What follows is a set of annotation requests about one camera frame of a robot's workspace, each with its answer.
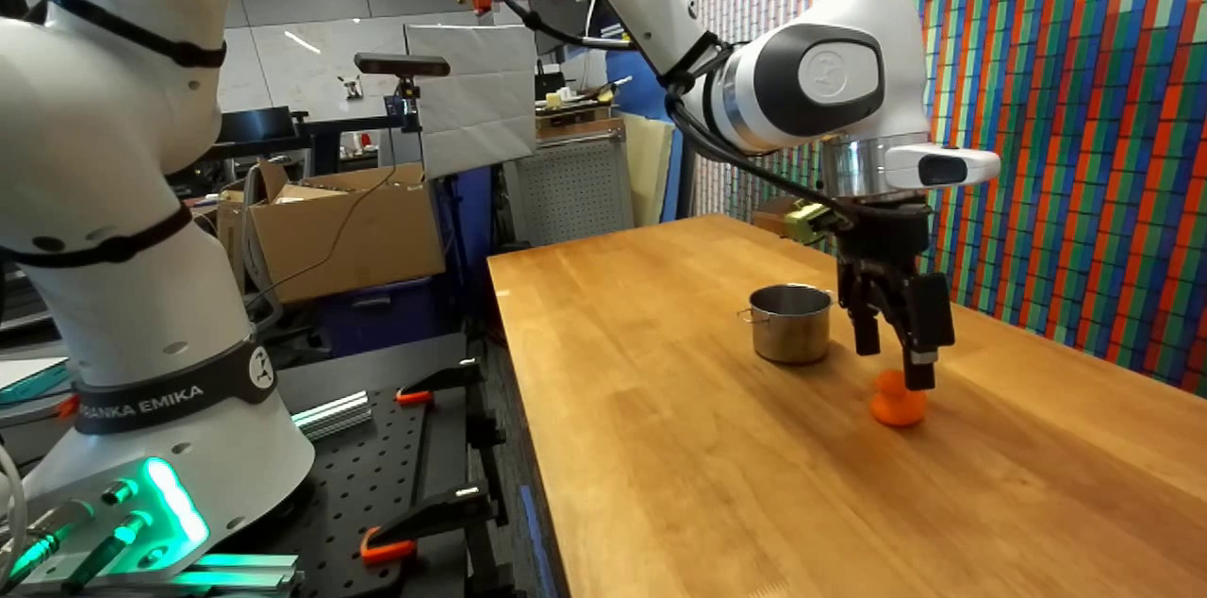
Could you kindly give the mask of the metal cup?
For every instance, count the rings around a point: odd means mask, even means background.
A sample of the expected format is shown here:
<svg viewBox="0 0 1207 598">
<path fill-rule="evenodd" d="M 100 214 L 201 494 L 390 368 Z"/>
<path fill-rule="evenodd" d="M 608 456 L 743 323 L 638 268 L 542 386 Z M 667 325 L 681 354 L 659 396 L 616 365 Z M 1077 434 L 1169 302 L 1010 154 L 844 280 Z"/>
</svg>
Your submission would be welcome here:
<svg viewBox="0 0 1207 598">
<path fill-rule="evenodd" d="M 788 366 L 811 365 L 830 349 L 830 291 L 799 283 L 764 286 L 750 294 L 737 319 L 750 324 L 756 354 Z"/>
</svg>

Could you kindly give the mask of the small cardboard box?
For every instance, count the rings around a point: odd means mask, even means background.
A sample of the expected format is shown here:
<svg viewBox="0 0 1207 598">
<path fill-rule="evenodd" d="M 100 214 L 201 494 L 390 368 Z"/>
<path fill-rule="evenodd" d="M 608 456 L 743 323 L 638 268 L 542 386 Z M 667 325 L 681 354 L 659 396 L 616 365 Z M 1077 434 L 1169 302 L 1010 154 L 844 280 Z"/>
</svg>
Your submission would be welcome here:
<svg viewBox="0 0 1207 598">
<path fill-rule="evenodd" d="M 795 211 L 798 207 L 799 201 L 793 195 L 776 195 L 754 208 L 751 214 L 751 223 L 780 238 L 788 238 L 787 215 Z"/>
</svg>

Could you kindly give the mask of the pale yellow foam sheet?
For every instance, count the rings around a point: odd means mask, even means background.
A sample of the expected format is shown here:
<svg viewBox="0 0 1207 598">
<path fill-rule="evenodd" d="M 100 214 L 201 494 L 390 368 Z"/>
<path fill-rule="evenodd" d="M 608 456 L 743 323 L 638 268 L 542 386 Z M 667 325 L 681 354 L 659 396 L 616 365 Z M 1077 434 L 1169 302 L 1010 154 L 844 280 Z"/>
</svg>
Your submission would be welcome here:
<svg viewBox="0 0 1207 598">
<path fill-rule="evenodd" d="M 635 225 L 660 223 L 675 129 L 667 122 L 629 114 L 622 115 L 622 124 Z"/>
</svg>

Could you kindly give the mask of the orange rubber duck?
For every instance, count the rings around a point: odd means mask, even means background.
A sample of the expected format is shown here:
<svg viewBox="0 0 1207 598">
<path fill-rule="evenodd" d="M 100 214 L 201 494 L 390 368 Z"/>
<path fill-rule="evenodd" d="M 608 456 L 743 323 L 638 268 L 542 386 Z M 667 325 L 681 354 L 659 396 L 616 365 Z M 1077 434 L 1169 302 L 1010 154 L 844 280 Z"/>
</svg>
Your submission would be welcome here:
<svg viewBox="0 0 1207 598">
<path fill-rule="evenodd" d="M 900 370 L 887 368 L 876 375 L 875 391 L 869 410 L 871 418 L 887 426 L 914 426 L 922 423 L 928 407 L 929 391 L 910 390 Z"/>
</svg>

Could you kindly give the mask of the large cardboard box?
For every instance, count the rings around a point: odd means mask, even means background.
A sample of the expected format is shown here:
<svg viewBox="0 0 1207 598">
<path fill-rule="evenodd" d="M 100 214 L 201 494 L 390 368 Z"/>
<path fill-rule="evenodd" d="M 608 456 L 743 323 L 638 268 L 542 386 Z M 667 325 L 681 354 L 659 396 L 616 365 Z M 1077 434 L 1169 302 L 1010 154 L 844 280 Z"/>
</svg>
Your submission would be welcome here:
<svg viewBox="0 0 1207 598">
<path fill-rule="evenodd" d="M 217 238 L 239 286 L 255 269 L 282 306 L 444 272 L 445 252 L 422 166 L 288 181 L 260 166 L 267 197 L 220 195 Z"/>
</svg>

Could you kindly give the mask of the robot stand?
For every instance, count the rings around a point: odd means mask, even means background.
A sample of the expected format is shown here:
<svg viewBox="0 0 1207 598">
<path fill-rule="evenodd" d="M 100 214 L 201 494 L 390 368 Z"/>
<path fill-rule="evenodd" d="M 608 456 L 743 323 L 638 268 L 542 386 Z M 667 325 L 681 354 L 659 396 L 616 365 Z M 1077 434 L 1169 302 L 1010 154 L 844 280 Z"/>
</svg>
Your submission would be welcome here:
<svg viewBox="0 0 1207 598">
<path fill-rule="evenodd" d="M 0 597 L 524 598 L 488 532 L 507 523 L 491 454 L 502 434 L 480 387 L 397 405 L 422 376 L 372 368 L 366 389 L 320 387 L 317 368 L 276 375 L 246 344 L 223 364 L 245 400 L 221 400 L 200 371 L 74 388 L 60 443 L 27 476 L 8 471 Z M 362 425 L 310 442 L 290 420 L 362 390 Z M 410 559 L 358 559 L 371 526 L 478 481 L 497 519 L 422 538 Z"/>
</svg>

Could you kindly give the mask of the grey perforated panel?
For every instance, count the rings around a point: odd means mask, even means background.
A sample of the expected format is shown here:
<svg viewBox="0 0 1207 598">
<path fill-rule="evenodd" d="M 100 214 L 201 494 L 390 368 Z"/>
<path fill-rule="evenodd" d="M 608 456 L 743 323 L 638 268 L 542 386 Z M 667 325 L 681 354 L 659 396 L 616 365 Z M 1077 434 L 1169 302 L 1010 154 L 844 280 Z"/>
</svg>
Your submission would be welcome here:
<svg viewBox="0 0 1207 598">
<path fill-rule="evenodd" d="M 635 227 L 624 130 L 542 143 L 502 166 L 511 223 L 530 246 Z"/>
</svg>

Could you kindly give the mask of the aluminium extrusion bar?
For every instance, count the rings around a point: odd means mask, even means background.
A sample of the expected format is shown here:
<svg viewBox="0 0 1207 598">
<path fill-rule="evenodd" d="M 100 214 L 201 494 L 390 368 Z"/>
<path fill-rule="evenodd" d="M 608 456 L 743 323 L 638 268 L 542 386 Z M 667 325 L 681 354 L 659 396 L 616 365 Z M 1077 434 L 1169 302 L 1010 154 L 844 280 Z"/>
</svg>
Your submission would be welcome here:
<svg viewBox="0 0 1207 598">
<path fill-rule="evenodd" d="M 362 425 L 371 418 L 373 418 L 371 396 L 363 390 L 290 416 L 293 425 L 310 442 Z"/>
</svg>

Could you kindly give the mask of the blue plastic bin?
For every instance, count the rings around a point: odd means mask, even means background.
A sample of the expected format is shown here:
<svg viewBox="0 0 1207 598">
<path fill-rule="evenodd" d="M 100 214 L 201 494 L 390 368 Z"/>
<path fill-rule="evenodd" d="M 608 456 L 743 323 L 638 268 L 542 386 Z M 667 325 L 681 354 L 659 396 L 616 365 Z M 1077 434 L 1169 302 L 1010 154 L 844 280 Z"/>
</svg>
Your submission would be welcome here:
<svg viewBox="0 0 1207 598">
<path fill-rule="evenodd" d="M 450 332 L 431 278 L 332 294 L 316 302 L 316 326 L 332 358 L 435 339 Z"/>
</svg>

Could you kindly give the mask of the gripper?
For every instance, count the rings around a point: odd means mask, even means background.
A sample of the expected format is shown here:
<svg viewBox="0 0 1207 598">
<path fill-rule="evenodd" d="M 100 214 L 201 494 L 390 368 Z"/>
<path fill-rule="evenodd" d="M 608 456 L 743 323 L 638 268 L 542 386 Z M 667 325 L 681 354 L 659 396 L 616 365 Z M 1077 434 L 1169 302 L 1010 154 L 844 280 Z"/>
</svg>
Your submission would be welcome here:
<svg viewBox="0 0 1207 598">
<path fill-rule="evenodd" d="M 856 354 L 881 353 L 877 281 L 888 290 L 886 318 L 902 347 L 902 375 L 910 391 L 935 387 L 939 350 L 954 346 L 947 275 L 919 271 L 919 256 L 931 249 L 933 211 L 915 195 L 902 201 L 856 204 L 834 215 L 839 304 L 855 335 Z"/>
</svg>

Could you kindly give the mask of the white foam board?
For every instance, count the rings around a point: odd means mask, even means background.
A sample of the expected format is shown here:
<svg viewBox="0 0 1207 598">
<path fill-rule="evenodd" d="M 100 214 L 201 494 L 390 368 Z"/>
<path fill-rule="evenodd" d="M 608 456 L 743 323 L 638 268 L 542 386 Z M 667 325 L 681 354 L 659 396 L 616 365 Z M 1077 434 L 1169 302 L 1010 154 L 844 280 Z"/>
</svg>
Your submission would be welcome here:
<svg viewBox="0 0 1207 598">
<path fill-rule="evenodd" d="M 406 48 L 441 57 L 450 72 L 420 77 L 427 178 L 521 159 L 536 149 L 535 36 L 521 25 L 406 27 Z"/>
</svg>

